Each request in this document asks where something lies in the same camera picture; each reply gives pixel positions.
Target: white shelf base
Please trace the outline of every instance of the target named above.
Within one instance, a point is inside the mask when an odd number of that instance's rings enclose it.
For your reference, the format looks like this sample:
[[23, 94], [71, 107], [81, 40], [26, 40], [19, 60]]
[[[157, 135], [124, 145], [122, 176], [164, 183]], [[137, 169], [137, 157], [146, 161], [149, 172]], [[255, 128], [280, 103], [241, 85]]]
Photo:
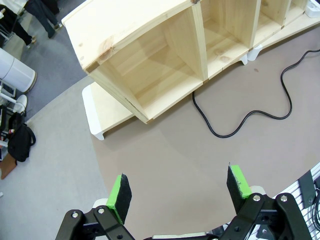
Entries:
[[105, 139], [106, 131], [134, 116], [96, 82], [83, 89], [82, 98], [90, 132], [99, 140]]

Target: white appliance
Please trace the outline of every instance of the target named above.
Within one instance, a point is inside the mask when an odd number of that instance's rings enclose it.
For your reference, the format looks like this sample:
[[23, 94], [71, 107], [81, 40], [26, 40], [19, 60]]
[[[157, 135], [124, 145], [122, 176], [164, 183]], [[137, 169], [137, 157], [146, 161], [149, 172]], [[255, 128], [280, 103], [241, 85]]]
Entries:
[[33, 86], [36, 78], [34, 70], [0, 48], [0, 79], [25, 93]]

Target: wood knot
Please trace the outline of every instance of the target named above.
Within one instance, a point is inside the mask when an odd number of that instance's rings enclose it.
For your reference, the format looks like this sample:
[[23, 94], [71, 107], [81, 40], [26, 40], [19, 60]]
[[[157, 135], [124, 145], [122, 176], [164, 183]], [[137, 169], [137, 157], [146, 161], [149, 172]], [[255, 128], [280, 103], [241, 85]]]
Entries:
[[216, 50], [214, 51], [214, 53], [215, 53], [215, 55], [220, 56], [220, 55], [224, 54], [225, 51], [223, 51], [223, 50], [221, 50], [221, 49], [216, 49]]
[[229, 62], [230, 57], [222, 56], [222, 57], [220, 57], [220, 60], [221, 60], [222, 62]]
[[266, 0], [263, 0], [261, 4], [264, 7], [268, 7], [269, 6], [269, 3]]

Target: black bag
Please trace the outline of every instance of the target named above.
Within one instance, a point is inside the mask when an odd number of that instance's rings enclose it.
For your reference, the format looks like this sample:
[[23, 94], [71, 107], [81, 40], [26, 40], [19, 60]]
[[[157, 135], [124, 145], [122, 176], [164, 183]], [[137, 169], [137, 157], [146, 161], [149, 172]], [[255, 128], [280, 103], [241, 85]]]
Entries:
[[21, 124], [8, 142], [8, 153], [19, 162], [29, 157], [30, 147], [36, 143], [34, 132], [25, 123]]

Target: black cord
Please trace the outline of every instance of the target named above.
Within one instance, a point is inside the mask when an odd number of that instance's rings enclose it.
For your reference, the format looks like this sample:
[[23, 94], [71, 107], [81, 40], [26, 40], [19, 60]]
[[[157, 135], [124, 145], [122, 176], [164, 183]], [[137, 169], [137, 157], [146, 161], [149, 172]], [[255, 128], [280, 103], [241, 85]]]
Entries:
[[320, 231], [319, 204], [320, 204], [320, 190], [317, 189], [317, 195], [312, 208], [312, 221], [313, 221], [314, 228], [318, 231]]
[[289, 95], [289, 93], [288, 93], [288, 90], [287, 90], [287, 88], [286, 88], [286, 86], [285, 86], [285, 84], [284, 84], [283, 76], [284, 76], [284, 74], [285, 74], [286, 71], [288, 71], [288, 70], [290, 70], [290, 69], [293, 69], [294, 67], [296, 67], [297, 65], [299, 65], [299, 64], [301, 63], [301, 61], [305, 58], [305, 56], [306, 56], [308, 53], [318, 53], [318, 52], [320, 52], [320, 49], [318, 49], [318, 50], [308, 50], [308, 51], [306, 51], [306, 52], [303, 54], [303, 56], [300, 58], [299, 61], [297, 61], [296, 63], [294, 63], [294, 64], [292, 64], [292, 65], [290, 65], [290, 66], [288, 66], [287, 68], [285, 68], [285, 69], [282, 71], [282, 73], [281, 73], [281, 75], [280, 75], [281, 85], [282, 85], [282, 87], [283, 87], [283, 89], [284, 89], [284, 92], [285, 92], [286, 96], [288, 97], [288, 100], [289, 100], [289, 103], [290, 103], [290, 110], [289, 110], [289, 112], [287, 113], [287, 115], [285, 115], [285, 116], [279, 117], [279, 116], [271, 115], [270, 113], [267, 113], [267, 112], [265, 112], [265, 111], [253, 110], [253, 111], [249, 112], [249, 113], [244, 117], [244, 119], [242, 120], [242, 122], [240, 123], [240, 125], [236, 128], [236, 130], [234, 130], [234, 132], [232, 132], [232, 133], [230, 133], [230, 134], [227, 134], [227, 135], [220, 135], [220, 134], [216, 133], [216, 132], [213, 130], [213, 128], [211, 127], [210, 122], [209, 122], [209, 120], [207, 119], [206, 115], [205, 115], [204, 112], [201, 110], [201, 108], [198, 106], [198, 104], [197, 104], [197, 102], [196, 102], [196, 99], [195, 99], [195, 92], [192, 92], [192, 101], [193, 101], [193, 104], [194, 104], [194, 106], [196, 107], [196, 109], [199, 111], [199, 113], [201, 114], [201, 116], [203, 117], [203, 119], [204, 119], [206, 125], [208, 126], [209, 130], [211, 131], [211, 133], [212, 133], [213, 135], [215, 135], [216, 137], [222, 138], [222, 139], [230, 138], [230, 137], [232, 137], [233, 135], [235, 135], [235, 134], [240, 130], [240, 128], [243, 126], [243, 124], [245, 123], [245, 121], [247, 120], [247, 118], [250, 117], [250, 116], [253, 115], [253, 114], [262, 114], [262, 115], [265, 115], [265, 116], [267, 116], [267, 117], [269, 117], [269, 118], [276, 119], [276, 120], [286, 119], [287, 117], [290, 116], [290, 114], [291, 114], [291, 112], [292, 112], [292, 101], [291, 101], [290, 95]]

